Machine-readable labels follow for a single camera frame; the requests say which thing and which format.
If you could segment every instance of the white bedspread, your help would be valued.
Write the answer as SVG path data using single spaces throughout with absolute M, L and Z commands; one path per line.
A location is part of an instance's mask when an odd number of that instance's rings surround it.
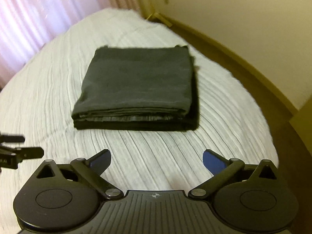
M 121 188 L 184 189 L 212 175 L 202 164 L 210 148 L 225 158 L 278 164 L 268 125 L 259 106 L 231 73 L 193 47 L 198 66 L 200 127 L 187 132 L 80 130 L 71 111 L 95 50 L 110 47 L 173 47 L 182 38 L 163 25 L 147 22 L 133 11 L 105 9 L 72 26 L 46 44 L 0 93 L 0 131 L 25 135 L 25 146 L 41 146 L 43 159 L 68 163 L 89 158 L 104 148 L 112 164 L 102 175 Z M 0 174 L 0 233 L 20 228 L 12 203 L 43 161 L 27 160 L 18 170 Z

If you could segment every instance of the pink sheer curtain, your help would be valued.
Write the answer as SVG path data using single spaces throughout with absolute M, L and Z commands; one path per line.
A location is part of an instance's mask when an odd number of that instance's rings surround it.
M 0 0 L 0 87 L 70 26 L 107 7 L 138 10 L 136 0 Z

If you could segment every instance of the beige wall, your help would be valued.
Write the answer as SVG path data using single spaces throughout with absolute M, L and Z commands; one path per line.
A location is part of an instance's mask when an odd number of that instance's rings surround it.
M 312 98 L 290 120 L 290 123 L 312 154 Z
M 154 0 L 252 64 L 296 108 L 312 94 L 312 0 Z

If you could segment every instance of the folded black cloth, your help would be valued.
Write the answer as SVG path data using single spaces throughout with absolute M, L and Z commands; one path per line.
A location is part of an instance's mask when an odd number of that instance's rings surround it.
M 77 129 L 188 130 L 197 126 L 190 119 L 196 113 L 198 119 L 197 101 L 186 46 L 105 46 L 89 65 L 72 118 Z

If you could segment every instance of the black clamp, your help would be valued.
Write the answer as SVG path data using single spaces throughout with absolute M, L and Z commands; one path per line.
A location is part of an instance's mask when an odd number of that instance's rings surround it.
M 25 137 L 22 135 L 8 135 L 0 133 L 0 172 L 1 167 L 17 169 L 18 163 L 25 159 L 39 159 L 44 155 L 40 147 L 16 147 L 11 148 L 2 143 L 24 143 Z
M 14 199 L 21 233 L 135 233 L 130 231 L 133 221 L 133 226 L 145 226 L 155 233 L 217 229 L 220 231 L 214 233 L 272 234 L 284 233 L 298 211 L 296 197 L 267 159 L 245 164 L 206 150 L 203 163 L 214 176 L 191 189 L 188 196 L 184 191 L 136 190 L 124 195 L 100 177 L 110 163 L 107 149 L 70 164 L 43 161 Z M 118 229 L 116 223 L 126 225 L 130 219 L 129 231 Z M 197 228 L 200 221 L 205 231 Z M 176 229 L 163 231 L 166 226 Z

